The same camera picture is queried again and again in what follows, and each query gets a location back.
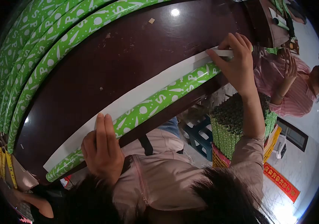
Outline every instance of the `white wall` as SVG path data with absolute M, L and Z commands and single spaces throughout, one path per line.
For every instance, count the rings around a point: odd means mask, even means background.
M 299 204 L 297 211 L 294 214 L 294 216 L 297 219 L 299 219 L 301 215 L 305 213 L 306 209 L 308 208 L 312 199 L 314 198 L 318 190 L 318 187 L 319 187 L 319 153 L 317 155 L 317 160 L 314 167 L 314 171 L 312 173 L 312 179 L 311 179 L 310 185 L 306 191 L 305 196 L 303 197 L 303 200 Z

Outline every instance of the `woman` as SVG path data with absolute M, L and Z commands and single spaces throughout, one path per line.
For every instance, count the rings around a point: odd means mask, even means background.
M 258 211 L 263 197 L 264 118 L 255 87 L 251 43 L 229 34 L 219 48 L 234 59 L 216 65 L 242 96 L 244 136 L 231 167 L 199 169 L 177 153 L 183 142 L 172 129 L 157 128 L 120 148 L 110 115 L 81 150 L 92 173 L 65 197 L 62 223 L 269 223 Z
M 310 71 L 300 58 L 282 48 L 278 55 L 262 47 L 253 53 L 257 90 L 271 96 L 270 110 L 280 116 L 302 117 L 312 108 L 319 95 L 319 66 Z

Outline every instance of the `finger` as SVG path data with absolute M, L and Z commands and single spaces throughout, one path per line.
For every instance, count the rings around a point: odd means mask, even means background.
M 229 49 L 229 40 L 228 36 L 224 38 L 224 40 L 219 44 L 218 50 L 228 50 Z
M 82 154 L 84 155 L 84 159 L 87 159 L 87 152 L 85 149 L 84 141 L 82 141 L 82 143 L 81 143 L 81 151 L 82 151 Z
M 240 35 L 240 36 L 243 38 L 243 40 L 245 41 L 246 46 L 248 47 L 248 50 L 251 51 L 251 49 L 252 49 L 252 44 L 251 44 L 250 40 L 249 40 L 246 36 L 244 36 L 243 34 L 239 34 L 239 35 Z
M 116 139 L 115 129 L 112 124 L 111 115 L 106 114 L 105 116 L 105 128 L 107 134 L 107 147 L 110 157 L 116 157 L 121 152 L 121 148 Z
M 205 51 L 210 58 L 213 60 L 213 62 L 223 71 L 225 70 L 227 63 L 225 60 L 223 60 L 221 57 L 219 57 L 213 50 L 208 49 Z
M 294 59 L 294 75 L 297 76 L 297 65 L 296 65 L 296 59 L 294 57 L 292 57 Z
M 233 49 L 234 57 L 240 57 L 243 53 L 243 45 L 239 40 L 232 34 L 228 34 L 229 46 Z
M 287 61 L 285 61 L 285 75 L 287 75 L 289 72 L 289 65 L 287 63 Z
M 244 39 L 241 37 L 239 33 L 235 33 L 235 37 L 237 38 L 237 40 L 243 47 L 247 48 L 246 42 L 244 41 Z
M 91 160 L 91 158 L 94 158 L 96 156 L 96 131 L 89 132 L 81 144 L 81 150 L 83 152 L 84 158 L 86 154 L 86 163 L 88 162 L 88 159 Z
M 290 50 L 286 48 L 286 58 L 290 59 L 291 58 L 291 54 L 290 54 Z
M 291 75 L 293 71 L 293 61 L 292 58 L 289 59 L 289 70 L 288 70 L 288 74 Z
M 99 113 L 96 118 L 96 148 L 100 158 L 108 158 L 105 117 Z

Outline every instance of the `pink jacket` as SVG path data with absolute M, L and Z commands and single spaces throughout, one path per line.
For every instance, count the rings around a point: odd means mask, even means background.
M 130 168 L 117 181 L 113 201 L 126 222 L 132 222 L 136 208 L 146 206 L 157 210 L 185 210 L 205 207 L 190 186 L 195 180 L 205 178 L 189 159 L 176 153 L 183 142 L 174 134 L 154 129 L 147 133 L 153 155 L 144 155 L 139 140 L 122 148 L 130 158 Z M 242 178 L 249 189 L 261 200 L 263 197 L 263 139 L 243 137 L 236 145 L 231 169 Z

